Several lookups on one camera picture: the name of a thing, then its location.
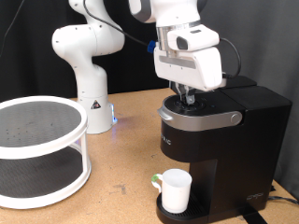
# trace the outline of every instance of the round white tray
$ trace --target round white tray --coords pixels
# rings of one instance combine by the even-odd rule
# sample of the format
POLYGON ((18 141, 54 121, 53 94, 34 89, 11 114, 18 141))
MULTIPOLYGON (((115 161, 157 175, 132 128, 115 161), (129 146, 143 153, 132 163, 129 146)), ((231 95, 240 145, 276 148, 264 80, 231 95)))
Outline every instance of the round white tray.
POLYGON ((80 189, 91 173, 87 126, 85 109, 71 100, 34 96, 0 104, 0 206, 46 206, 80 189))

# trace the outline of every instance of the black mesh surface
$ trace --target black mesh surface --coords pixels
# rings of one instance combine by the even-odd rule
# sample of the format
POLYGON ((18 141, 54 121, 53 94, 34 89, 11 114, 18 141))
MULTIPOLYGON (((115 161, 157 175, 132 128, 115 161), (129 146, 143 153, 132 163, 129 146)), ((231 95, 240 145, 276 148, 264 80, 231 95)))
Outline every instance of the black mesh surface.
POLYGON ((78 127, 81 115, 72 106, 32 102, 0 110, 0 147, 29 147, 58 139, 78 127))
POLYGON ((33 198, 53 193, 82 174, 82 157, 72 147, 24 160, 0 160, 0 195, 33 198))

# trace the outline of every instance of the white cup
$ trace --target white cup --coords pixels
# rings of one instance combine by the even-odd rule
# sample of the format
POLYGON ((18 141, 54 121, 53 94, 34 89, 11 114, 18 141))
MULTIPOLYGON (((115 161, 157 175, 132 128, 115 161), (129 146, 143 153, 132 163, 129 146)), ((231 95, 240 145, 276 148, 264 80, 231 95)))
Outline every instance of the white cup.
POLYGON ((170 169, 163 175, 154 175, 151 178, 152 185, 162 192, 162 206, 169 213, 182 213, 187 209, 190 188, 192 183, 191 175, 180 169, 170 169), (163 181, 162 188, 156 182, 163 181))

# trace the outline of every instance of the power cord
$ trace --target power cord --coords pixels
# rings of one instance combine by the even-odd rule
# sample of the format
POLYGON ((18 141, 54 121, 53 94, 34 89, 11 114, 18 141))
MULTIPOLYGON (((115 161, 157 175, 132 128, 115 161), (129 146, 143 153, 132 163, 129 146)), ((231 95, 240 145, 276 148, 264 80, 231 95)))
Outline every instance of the power cord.
POLYGON ((84 6, 85 11, 87 12, 87 14, 88 14, 89 16, 91 16, 91 17, 93 17, 94 19, 96 19, 96 20, 98 20, 98 21, 101 21, 101 22, 103 22, 103 23, 105 23, 105 24, 111 26, 112 28, 114 28, 114 29, 116 29, 117 31, 121 32, 121 33, 124 34, 125 36, 131 38, 131 39, 134 40, 135 42, 137 42, 137 43, 139 43, 139 44, 142 44, 142 45, 144 45, 144 46, 148 46, 147 43, 145 43, 145 42, 143 42, 143 41, 141 41, 141 40, 138 40, 138 39, 134 38, 134 37, 131 36, 131 35, 128 35, 128 34, 125 33, 122 29, 120 29, 119 27, 116 27, 115 25, 111 24, 110 22, 108 22, 108 21, 104 21, 104 20, 102 20, 102 19, 100 19, 100 18, 95 17, 95 16, 94 16, 94 15, 87 9, 87 7, 86 7, 86 0, 83 0, 83 6, 84 6))
POLYGON ((294 203, 294 204, 298 204, 299 205, 299 202, 296 201, 295 199, 289 199, 289 198, 282 198, 282 197, 278 197, 278 196, 271 196, 268 198, 268 201, 273 201, 273 200, 286 200, 290 203, 294 203))
POLYGON ((240 74, 240 71, 241 71, 241 56, 239 54, 239 51, 237 50, 237 48, 235 47, 235 45, 231 41, 229 41, 228 39, 225 39, 225 38, 220 38, 220 40, 223 41, 223 42, 228 43, 234 49, 236 57, 237 57, 237 61, 238 61, 237 71, 235 72, 234 75, 222 74, 222 76, 224 78, 227 78, 227 79, 235 78, 240 74))
POLYGON ((20 6, 19 6, 19 8, 18 8, 18 11, 17 11, 15 17, 13 18, 11 24, 9 25, 9 27, 8 27, 8 29, 7 29, 7 32, 6 32, 5 35, 4 35, 3 44, 2 44, 1 53, 0 53, 0 58, 1 58, 2 54, 3 54, 3 49, 4 49, 4 45, 5 45, 5 43, 6 43, 7 34, 8 34, 8 32, 9 32, 10 28, 12 27, 13 23, 14 23, 15 20, 17 19, 18 15, 19 15, 19 12, 21 11, 21 7, 22 7, 22 5, 24 4, 24 2, 25 2, 25 0, 22 0, 22 1, 21 1, 21 4, 20 4, 20 6))

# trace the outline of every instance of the wooden table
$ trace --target wooden table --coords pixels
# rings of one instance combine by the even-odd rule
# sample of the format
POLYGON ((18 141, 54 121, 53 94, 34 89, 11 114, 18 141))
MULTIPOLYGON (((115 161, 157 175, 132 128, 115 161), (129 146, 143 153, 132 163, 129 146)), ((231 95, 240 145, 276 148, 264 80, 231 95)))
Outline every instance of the wooden table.
MULTIPOLYGON (((117 125, 88 136, 92 174, 85 186, 62 202, 31 210, 0 209, 0 224, 33 223, 161 223, 156 216, 158 190, 153 174, 170 168, 188 171, 189 165, 172 161, 160 150, 161 119, 157 109, 174 94, 170 89, 109 95, 117 125)), ((278 183, 271 195, 292 198, 278 183)), ((299 206, 271 201, 260 212, 268 223, 299 223, 299 206)), ((217 222, 246 224, 242 217, 217 222)))

